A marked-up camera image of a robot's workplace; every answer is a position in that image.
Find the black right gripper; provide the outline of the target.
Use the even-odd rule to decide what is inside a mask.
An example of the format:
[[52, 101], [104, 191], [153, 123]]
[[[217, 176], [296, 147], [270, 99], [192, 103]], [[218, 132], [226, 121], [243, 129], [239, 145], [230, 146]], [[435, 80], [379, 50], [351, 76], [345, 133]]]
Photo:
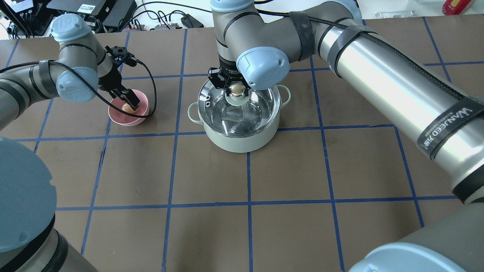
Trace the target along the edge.
[[231, 86], [234, 84], [240, 84], [244, 87], [244, 96], [250, 96], [250, 87], [247, 86], [247, 82], [243, 78], [242, 73], [236, 69], [233, 65], [221, 65], [219, 68], [208, 68], [208, 80], [215, 88], [224, 89], [225, 95], [231, 94]]

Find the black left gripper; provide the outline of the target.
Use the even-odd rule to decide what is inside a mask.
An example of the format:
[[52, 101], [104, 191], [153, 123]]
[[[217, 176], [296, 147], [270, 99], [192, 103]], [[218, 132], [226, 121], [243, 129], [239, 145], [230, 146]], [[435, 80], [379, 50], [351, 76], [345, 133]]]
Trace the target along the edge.
[[111, 103], [121, 101], [121, 103], [127, 103], [132, 110], [138, 110], [140, 99], [135, 91], [127, 90], [121, 82], [119, 70], [112, 66], [106, 75], [99, 77], [98, 88], [111, 96]]

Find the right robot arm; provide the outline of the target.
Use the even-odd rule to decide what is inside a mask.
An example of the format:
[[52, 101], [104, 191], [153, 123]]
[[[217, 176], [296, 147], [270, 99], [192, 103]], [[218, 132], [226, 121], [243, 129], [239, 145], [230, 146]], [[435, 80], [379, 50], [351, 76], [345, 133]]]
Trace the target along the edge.
[[461, 210], [380, 246], [352, 272], [483, 271], [483, 99], [394, 48], [361, 22], [353, 0], [329, 0], [265, 23], [253, 0], [211, 0], [222, 66], [247, 87], [279, 83], [289, 64], [317, 54], [331, 71], [451, 176]]

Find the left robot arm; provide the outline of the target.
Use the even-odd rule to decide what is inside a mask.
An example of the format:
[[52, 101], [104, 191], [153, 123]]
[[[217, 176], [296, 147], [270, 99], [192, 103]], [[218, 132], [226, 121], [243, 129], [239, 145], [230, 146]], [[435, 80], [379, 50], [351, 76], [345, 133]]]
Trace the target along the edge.
[[116, 114], [146, 114], [119, 71], [140, 61], [122, 46], [103, 46], [72, 13], [53, 20], [49, 38], [1, 45], [1, 271], [95, 272], [56, 227], [56, 188], [36, 151], [55, 99], [107, 102], [105, 91]]

